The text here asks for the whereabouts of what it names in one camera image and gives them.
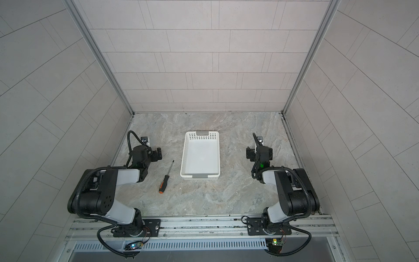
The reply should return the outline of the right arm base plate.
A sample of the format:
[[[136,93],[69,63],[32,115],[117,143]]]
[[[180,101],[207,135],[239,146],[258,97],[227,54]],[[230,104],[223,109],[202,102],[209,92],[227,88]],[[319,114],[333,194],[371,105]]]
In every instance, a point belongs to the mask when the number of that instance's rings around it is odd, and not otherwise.
[[[268,219],[245,216],[242,222],[247,226],[249,236],[291,235],[287,223],[271,223]]]

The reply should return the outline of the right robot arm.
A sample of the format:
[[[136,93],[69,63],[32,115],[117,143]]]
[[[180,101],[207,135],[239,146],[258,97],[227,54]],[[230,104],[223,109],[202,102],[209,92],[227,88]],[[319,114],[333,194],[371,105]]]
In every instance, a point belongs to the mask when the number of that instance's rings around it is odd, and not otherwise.
[[[289,222],[307,218],[319,211],[319,198],[304,169],[271,166],[273,149],[261,144],[255,148],[247,147],[246,159],[253,163],[253,179],[274,185],[277,189],[278,202],[264,209],[258,225],[265,234],[285,232],[284,227]]]

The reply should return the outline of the orange black handled screwdriver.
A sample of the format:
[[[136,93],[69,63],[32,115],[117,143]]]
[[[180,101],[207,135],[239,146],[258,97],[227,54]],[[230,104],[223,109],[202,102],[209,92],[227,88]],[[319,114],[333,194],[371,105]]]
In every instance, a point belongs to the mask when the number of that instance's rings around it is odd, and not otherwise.
[[[171,171],[171,169],[173,167],[173,164],[174,164],[174,161],[172,161],[171,166],[170,166],[170,168],[168,170],[168,173],[165,175],[162,183],[160,184],[160,187],[159,187],[159,193],[160,194],[163,194],[165,192],[166,188],[167,188],[168,180],[170,178],[170,171]]]

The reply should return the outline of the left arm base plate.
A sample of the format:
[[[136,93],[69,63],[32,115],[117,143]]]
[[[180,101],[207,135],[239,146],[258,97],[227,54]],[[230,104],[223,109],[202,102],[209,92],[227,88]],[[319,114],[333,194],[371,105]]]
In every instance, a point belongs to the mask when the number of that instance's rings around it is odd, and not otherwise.
[[[115,238],[149,238],[159,234],[160,219],[143,219],[128,225],[118,225],[111,230]]]

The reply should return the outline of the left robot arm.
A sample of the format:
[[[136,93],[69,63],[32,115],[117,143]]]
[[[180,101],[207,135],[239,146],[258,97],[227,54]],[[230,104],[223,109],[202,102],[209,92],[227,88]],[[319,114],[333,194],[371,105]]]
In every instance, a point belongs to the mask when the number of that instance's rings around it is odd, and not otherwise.
[[[128,207],[115,198],[117,186],[143,182],[152,162],[163,158],[161,148],[146,145],[131,149],[128,167],[87,169],[72,193],[67,209],[80,218],[94,219],[112,225],[115,238],[157,237],[160,219],[143,219],[141,211]]]

